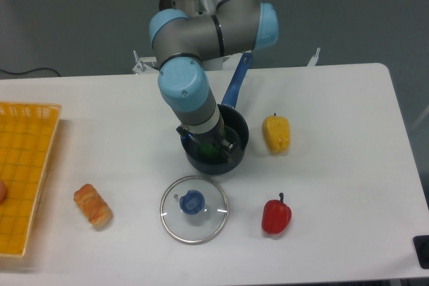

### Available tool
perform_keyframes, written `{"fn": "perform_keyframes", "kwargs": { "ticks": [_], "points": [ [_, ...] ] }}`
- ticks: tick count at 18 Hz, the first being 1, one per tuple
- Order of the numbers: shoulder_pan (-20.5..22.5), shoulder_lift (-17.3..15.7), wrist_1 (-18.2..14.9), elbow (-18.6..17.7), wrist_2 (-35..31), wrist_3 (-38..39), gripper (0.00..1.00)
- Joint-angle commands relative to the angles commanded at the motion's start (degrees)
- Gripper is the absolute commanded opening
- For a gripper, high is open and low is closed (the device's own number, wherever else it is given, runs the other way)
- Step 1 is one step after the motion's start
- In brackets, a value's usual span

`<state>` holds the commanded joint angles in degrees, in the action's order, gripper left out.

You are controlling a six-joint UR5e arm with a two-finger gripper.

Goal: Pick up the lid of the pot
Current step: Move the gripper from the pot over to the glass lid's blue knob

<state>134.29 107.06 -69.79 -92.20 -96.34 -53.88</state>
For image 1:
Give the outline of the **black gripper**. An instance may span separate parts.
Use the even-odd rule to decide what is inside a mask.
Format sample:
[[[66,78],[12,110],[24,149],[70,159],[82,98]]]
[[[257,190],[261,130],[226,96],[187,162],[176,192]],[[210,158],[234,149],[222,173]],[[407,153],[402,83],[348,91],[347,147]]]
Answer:
[[[216,125],[214,128],[205,133],[192,132],[183,125],[176,128],[180,138],[185,144],[199,146],[212,145],[215,149],[230,151],[235,147],[235,139],[227,137],[226,127]]]

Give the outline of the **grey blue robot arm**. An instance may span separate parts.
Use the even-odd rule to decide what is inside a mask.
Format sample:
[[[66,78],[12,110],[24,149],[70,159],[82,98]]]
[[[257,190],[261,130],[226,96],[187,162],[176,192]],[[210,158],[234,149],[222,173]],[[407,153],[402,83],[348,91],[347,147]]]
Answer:
[[[259,0],[173,0],[149,23],[163,99],[180,131],[202,142],[223,140],[223,119],[203,62],[260,50],[278,40],[275,9]]]

